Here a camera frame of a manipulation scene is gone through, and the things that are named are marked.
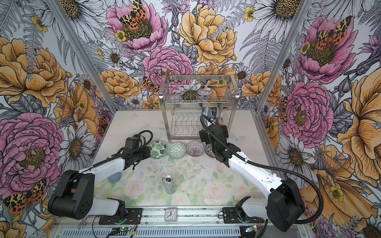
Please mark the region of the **dark speckled pattern bowl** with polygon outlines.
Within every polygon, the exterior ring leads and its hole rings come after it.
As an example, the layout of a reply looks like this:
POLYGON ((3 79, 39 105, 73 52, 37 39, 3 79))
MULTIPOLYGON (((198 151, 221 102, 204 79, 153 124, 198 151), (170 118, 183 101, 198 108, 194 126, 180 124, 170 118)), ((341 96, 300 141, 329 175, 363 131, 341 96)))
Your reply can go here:
POLYGON ((209 156, 211 158, 216 158, 214 153, 213 153, 211 144, 206 144, 205 148, 204 148, 204 151, 205 151, 207 156, 209 156))

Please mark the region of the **dark grey petal bowl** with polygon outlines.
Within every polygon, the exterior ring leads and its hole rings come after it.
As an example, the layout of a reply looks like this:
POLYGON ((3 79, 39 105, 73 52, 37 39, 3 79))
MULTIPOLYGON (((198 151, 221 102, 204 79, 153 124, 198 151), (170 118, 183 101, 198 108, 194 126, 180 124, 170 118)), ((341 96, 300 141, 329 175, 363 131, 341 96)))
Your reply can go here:
POLYGON ((217 118, 220 119, 220 118, 222 118, 223 113, 222 113, 221 108, 214 107, 211 110, 212 110, 212 116, 213 116, 214 119, 217 119, 217 118))

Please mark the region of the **green leaf pattern bowl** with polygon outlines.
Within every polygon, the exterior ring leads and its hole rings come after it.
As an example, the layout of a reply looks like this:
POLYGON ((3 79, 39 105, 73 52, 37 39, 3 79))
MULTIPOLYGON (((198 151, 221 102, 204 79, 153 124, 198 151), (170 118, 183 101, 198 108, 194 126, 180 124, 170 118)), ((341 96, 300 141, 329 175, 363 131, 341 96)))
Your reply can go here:
POLYGON ((167 154, 167 144, 163 141, 154 141, 148 146, 152 159, 161 159, 167 154))

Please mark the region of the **purple glass bowl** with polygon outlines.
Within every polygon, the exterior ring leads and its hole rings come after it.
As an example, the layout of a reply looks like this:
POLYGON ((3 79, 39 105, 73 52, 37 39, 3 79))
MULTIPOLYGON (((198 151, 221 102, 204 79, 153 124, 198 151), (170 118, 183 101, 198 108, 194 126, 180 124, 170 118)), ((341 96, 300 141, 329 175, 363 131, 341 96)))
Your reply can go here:
POLYGON ((187 153, 193 157, 199 157, 204 153, 204 145, 200 141, 191 141, 186 146, 187 153))

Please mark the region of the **green geometric pattern bowl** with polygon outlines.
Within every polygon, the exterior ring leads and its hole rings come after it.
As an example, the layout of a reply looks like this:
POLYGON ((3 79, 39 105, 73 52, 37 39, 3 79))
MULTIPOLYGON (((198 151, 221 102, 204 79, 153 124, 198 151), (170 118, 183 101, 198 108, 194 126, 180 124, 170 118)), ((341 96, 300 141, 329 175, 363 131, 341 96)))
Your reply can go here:
POLYGON ((167 149, 169 157, 174 159, 180 159, 187 153, 186 146, 181 142, 170 143, 167 149))

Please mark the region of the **blue floral bowl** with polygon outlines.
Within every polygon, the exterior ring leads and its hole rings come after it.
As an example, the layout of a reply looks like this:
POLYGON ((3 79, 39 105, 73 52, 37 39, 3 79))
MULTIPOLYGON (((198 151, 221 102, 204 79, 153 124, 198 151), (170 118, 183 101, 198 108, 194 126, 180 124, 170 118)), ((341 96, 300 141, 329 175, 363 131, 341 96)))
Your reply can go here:
POLYGON ((208 118, 213 118, 212 110, 209 107, 202 108, 201 114, 208 118))

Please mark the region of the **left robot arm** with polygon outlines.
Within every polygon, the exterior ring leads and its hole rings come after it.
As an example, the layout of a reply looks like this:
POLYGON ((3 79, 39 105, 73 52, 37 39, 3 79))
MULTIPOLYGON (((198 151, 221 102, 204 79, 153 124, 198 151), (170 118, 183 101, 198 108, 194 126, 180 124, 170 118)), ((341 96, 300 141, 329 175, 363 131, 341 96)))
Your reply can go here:
POLYGON ((98 198, 94 195, 95 187, 110 176, 148 159, 151 141, 136 134, 127 138, 124 147, 111 157, 79 171, 65 171, 49 198, 48 211, 76 220, 87 216, 108 216, 124 221, 128 216, 125 202, 98 198))

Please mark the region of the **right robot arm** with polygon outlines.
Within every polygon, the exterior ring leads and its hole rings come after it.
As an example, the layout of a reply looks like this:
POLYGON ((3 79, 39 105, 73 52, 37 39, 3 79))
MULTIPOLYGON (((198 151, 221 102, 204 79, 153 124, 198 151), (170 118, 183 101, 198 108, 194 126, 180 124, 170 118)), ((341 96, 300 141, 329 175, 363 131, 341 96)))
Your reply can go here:
POLYGON ((226 126, 203 126, 199 131, 202 142, 211 145, 217 161, 240 173, 254 184, 264 196, 263 200, 245 196, 236 204, 238 220, 247 223, 251 218, 268 219, 282 232, 286 232, 305 212, 297 185, 291 179, 283 180, 265 170, 240 148, 227 142, 226 126))

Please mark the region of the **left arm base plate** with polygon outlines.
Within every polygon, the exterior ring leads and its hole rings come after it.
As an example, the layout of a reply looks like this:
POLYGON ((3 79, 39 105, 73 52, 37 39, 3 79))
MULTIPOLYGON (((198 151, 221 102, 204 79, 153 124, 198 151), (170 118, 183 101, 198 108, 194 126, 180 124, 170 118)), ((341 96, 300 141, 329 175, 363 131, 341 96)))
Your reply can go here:
POLYGON ((142 218, 142 208, 119 209, 115 215, 101 216, 100 225, 139 225, 142 218))

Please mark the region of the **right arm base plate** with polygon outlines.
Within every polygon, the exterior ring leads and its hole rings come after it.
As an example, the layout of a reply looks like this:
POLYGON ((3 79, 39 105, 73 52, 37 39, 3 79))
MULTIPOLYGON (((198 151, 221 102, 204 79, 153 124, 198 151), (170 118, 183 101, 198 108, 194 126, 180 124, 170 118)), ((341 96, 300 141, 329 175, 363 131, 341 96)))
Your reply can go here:
POLYGON ((265 219, 257 217, 239 218, 236 207, 223 207, 222 219, 224 224, 263 224, 265 219))

